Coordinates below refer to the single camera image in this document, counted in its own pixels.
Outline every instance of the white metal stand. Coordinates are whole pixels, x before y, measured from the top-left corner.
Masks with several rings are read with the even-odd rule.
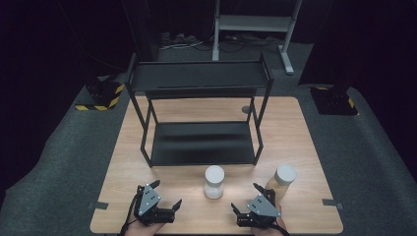
[[[293,75],[291,62],[287,49],[297,22],[303,0],[296,0],[291,17],[261,17],[261,16],[236,16],[220,15],[220,0],[215,0],[214,45],[212,48],[212,60],[218,61],[218,35],[221,30],[249,30],[249,31],[282,31],[286,32],[283,45],[278,46],[279,54],[287,75]]]

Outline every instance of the white lid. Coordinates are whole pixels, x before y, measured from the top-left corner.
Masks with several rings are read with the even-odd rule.
[[[219,187],[223,183],[224,171],[218,165],[209,166],[206,170],[206,182],[212,187]]]
[[[280,165],[275,172],[275,180],[281,185],[289,185],[297,177],[294,168],[289,164]]]

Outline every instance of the wooden table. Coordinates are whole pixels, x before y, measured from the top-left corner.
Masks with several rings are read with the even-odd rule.
[[[146,99],[141,96],[137,99],[143,111],[147,110]],[[261,101],[256,99],[257,107]],[[159,100],[153,105],[159,121],[217,121],[245,120],[246,114],[241,108],[247,104],[249,100],[242,98],[192,98]],[[222,165],[224,194],[218,200],[204,195],[207,165],[149,168],[140,152],[142,131],[130,102],[98,199],[108,203],[108,208],[95,210],[90,225],[94,233],[118,233],[138,185],[159,179],[161,183],[155,189],[161,195],[158,207],[171,208],[178,200],[183,200],[174,223],[166,224],[159,233],[251,234],[249,228],[236,225],[230,203],[242,212],[249,212],[246,204],[259,193],[253,183],[264,186],[276,167],[283,163],[293,165],[298,174],[280,202],[287,230],[290,233],[337,234],[343,229],[336,207],[323,205],[323,199],[332,200],[332,195],[294,97],[269,98],[261,125],[265,146],[260,160],[256,166]],[[149,152],[151,139],[149,135]]]

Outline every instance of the gray tape piece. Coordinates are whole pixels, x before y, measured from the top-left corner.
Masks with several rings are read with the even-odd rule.
[[[107,209],[108,204],[107,203],[101,203],[101,202],[89,202],[88,208],[99,208],[99,209]]]
[[[338,204],[335,200],[325,200],[323,199],[324,206],[335,206],[337,209],[344,209],[343,204]]]

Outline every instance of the cylindrical container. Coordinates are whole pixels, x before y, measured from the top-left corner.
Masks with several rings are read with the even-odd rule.
[[[280,165],[276,168],[272,178],[267,182],[266,189],[273,189],[275,191],[275,199],[280,201],[296,176],[297,173],[291,165]]]
[[[209,199],[218,199],[223,195],[224,171],[218,165],[206,170],[205,195]]]

